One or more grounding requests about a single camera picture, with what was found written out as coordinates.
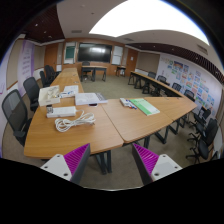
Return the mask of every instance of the door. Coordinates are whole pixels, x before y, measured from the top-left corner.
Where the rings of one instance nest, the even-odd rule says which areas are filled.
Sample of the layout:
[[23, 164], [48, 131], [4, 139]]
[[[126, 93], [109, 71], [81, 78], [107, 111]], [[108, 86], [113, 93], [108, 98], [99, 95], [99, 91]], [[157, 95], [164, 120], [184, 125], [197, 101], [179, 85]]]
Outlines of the door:
[[138, 58], [138, 51], [128, 48], [125, 76], [130, 76], [131, 71], [135, 71]]
[[54, 68], [55, 71], [57, 71], [56, 69], [57, 54], [58, 54], [58, 43], [46, 45], [44, 67], [45, 65], [50, 65]]

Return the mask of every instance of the white cable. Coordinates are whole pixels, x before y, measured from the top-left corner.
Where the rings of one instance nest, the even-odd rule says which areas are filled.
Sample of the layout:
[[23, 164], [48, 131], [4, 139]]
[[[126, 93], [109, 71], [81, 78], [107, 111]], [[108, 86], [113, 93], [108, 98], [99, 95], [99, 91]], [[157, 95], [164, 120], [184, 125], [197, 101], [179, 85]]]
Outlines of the white cable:
[[56, 129], [60, 132], [66, 132], [72, 126], [82, 125], [82, 124], [93, 124], [96, 119], [94, 119], [93, 113], [84, 114], [84, 110], [77, 110], [82, 111], [82, 114], [79, 118], [74, 121], [70, 121], [68, 119], [56, 119], [55, 125]]

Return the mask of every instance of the power strip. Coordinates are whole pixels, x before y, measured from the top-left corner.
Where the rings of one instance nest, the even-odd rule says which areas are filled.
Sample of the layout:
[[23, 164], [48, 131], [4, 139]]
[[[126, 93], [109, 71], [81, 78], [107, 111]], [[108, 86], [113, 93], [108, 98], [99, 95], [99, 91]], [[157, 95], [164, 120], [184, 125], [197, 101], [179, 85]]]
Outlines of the power strip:
[[47, 117], [70, 117], [75, 116], [76, 108], [75, 106], [72, 107], [57, 107], [53, 108], [53, 113], [47, 113]]

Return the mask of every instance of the ceiling light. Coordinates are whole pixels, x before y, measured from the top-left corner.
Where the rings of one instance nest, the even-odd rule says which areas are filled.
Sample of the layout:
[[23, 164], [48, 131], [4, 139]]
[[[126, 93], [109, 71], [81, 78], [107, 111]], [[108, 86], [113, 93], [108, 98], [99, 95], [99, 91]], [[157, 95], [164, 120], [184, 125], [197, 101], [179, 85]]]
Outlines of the ceiling light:
[[188, 16], [160, 0], [141, 0], [141, 4], [137, 0], [125, 1], [104, 15], [89, 33], [119, 37], [145, 30], [186, 33], [209, 45], [205, 34]]

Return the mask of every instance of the green book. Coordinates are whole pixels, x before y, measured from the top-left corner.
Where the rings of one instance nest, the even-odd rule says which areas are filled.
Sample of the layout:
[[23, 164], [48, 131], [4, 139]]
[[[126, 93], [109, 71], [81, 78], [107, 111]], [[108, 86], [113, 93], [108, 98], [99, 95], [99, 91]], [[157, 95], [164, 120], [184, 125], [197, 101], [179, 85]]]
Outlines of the green book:
[[160, 112], [157, 108], [144, 99], [131, 99], [130, 101], [147, 116]]

